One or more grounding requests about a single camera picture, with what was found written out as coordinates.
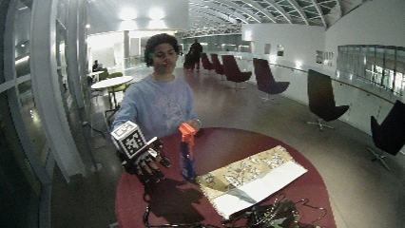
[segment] paper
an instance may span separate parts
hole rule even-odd
[[[225,219],[277,192],[306,169],[283,147],[277,146],[198,176],[197,182]]]

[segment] light blue shirt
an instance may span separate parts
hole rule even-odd
[[[149,141],[153,137],[161,138],[179,132],[179,125],[193,119],[197,119],[197,115],[187,83],[177,78],[161,83],[147,76],[126,88],[114,114],[113,129],[131,121]]]

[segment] orange object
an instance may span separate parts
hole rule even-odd
[[[178,127],[181,131],[181,141],[189,144],[189,154],[191,155],[191,146],[193,146],[193,136],[195,134],[195,130],[187,123],[182,123]]]

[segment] red round table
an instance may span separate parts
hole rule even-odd
[[[126,172],[122,174],[115,187],[114,199],[118,227],[142,227],[142,215],[147,206],[150,210],[149,225],[199,222],[221,227],[222,217],[203,196],[198,185],[186,182],[179,175],[181,134],[163,137],[161,140],[163,153],[171,164],[167,169],[161,167],[165,179],[151,186],[151,197],[146,197],[147,204],[143,200],[143,186],[137,177]],[[307,172],[271,194],[261,204],[271,204],[281,193],[286,195],[287,200],[294,202],[307,200],[307,204],[323,208],[326,214],[323,210],[295,204],[299,222],[311,224],[317,218],[322,217],[314,225],[337,227],[326,186],[317,169],[290,146],[269,136],[231,128],[203,128],[201,135],[194,138],[195,174],[206,174],[277,145],[286,148],[290,156],[307,169]]]

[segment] dark hair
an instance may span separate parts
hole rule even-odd
[[[161,44],[170,44],[173,46],[175,53],[178,54],[178,43],[175,37],[166,33],[153,35],[149,38],[146,42],[146,46],[143,48],[143,62],[146,63],[147,67],[153,65],[154,48],[157,45]]]

